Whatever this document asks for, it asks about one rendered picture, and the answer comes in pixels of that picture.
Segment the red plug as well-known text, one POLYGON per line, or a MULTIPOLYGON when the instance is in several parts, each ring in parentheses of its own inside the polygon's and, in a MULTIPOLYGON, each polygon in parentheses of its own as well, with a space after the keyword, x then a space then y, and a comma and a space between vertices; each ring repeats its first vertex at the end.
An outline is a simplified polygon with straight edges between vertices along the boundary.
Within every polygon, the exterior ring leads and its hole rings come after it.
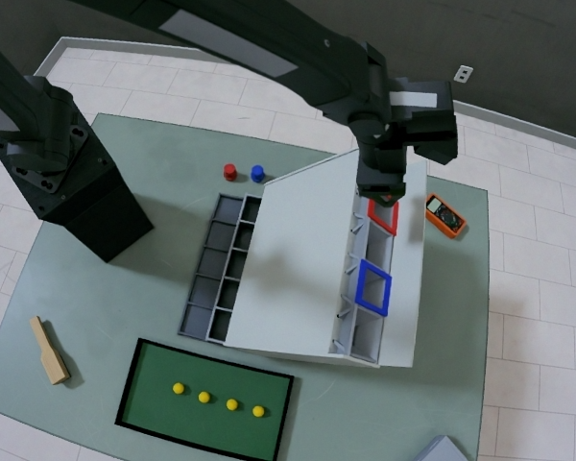
POLYGON ((237 171, 235 170, 235 166, 233 164, 227 164, 224 167, 224 177, 227 181, 234 181, 237 177, 237 171))

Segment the orange digital multimeter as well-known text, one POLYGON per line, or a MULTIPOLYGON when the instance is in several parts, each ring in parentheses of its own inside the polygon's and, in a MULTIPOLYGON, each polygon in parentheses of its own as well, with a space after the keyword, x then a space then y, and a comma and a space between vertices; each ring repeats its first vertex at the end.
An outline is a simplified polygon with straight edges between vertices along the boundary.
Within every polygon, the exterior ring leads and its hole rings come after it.
POLYGON ((434 193, 426 199, 425 218, 450 239, 456 237, 466 224, 461 215, 434 193))

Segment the blue funnel band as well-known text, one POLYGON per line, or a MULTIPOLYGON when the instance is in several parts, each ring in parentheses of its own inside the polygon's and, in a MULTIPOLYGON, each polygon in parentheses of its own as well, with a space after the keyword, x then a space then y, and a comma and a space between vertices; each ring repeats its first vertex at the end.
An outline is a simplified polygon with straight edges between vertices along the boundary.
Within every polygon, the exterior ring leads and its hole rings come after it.
POLYGON ((384 273, 383 271, 379 270, 375 266, 371 265, 364 259, 361 259, 360 263, 360 270, 359 270, 359 277, 357 282, 357 289, 355 295, 355 303, 358 303, 382 316, 388 316, 388 308, 389 308, 389 300, 390 300, 390 293, 391 293, 391 285, 392 285, 392 277, 388 274, 384 273), (380 277, 386 280, 385 284, 385 292, 384 292, 384 299, 383 299, 383 306, 382 309, 362 300, 363 297, 363 290, 364 290, 364 283, 365 283, 365 276, 366 270, 370 269, 371 271, 378 274, 380 277))

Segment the red funnel rim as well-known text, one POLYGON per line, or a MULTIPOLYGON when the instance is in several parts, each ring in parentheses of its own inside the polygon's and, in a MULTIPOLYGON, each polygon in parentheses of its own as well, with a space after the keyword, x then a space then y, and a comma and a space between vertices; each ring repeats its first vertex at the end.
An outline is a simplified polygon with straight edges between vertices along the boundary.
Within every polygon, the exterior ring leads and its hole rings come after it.
POLYGON ((396 236, 397 219, 398 219, 398 208, 399 208, 399 201, 397 201, 396 204, 394 205, 392 227, 389 227, 387 224, 385 224, 382 220, 380 220, 378 217, 376 217, 376 216, 373 214, 374 201, 372 201, 372 200, 370 200, 370 199, 369 199, 367 216, 371 217, 371 219, 373 219, 374 222, 376 222, 378 225, 380 225, 382 228, 384 228, 384 229, 385 229, 386 231, 388 231, 390 234, 392 234, 393 236, 396 236))

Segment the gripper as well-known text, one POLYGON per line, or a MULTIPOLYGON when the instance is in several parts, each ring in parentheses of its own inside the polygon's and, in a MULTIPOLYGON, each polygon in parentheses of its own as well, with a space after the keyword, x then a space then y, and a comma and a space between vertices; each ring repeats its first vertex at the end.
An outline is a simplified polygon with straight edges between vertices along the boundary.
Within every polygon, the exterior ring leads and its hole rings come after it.
POLYGON ((376 201, 383 207, 393 207, 406 194, 406 182, 403 182, 406 172, 380 173, 374 151, 375 148, 391 143, 397 135, 397 130, 390 139, 378 144, 364 143, 356 137, 359 148, 356 173, 358 193, 362 197, 376 201), (391 196, 391 198, 387 202, 380 196, 391 196))

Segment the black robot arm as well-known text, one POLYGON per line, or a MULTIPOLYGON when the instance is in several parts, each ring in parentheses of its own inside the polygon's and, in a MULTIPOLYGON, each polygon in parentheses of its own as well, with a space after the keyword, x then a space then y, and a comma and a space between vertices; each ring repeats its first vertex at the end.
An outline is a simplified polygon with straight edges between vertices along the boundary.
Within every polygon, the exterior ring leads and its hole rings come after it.
MULTIPOLYGON (((364 143, 398 129, 374 149, 380 173, 405 173, 407 146, 444 166, 458 157, 451 82, 388 79, 386 58, 367 41, 331 31, 286 0, 67 1, 283 85, 364 143)), ((52 195, 89 140, 72 106, 68 90, 22 76, 0 51, 0 137, 12 172, 52 195)))

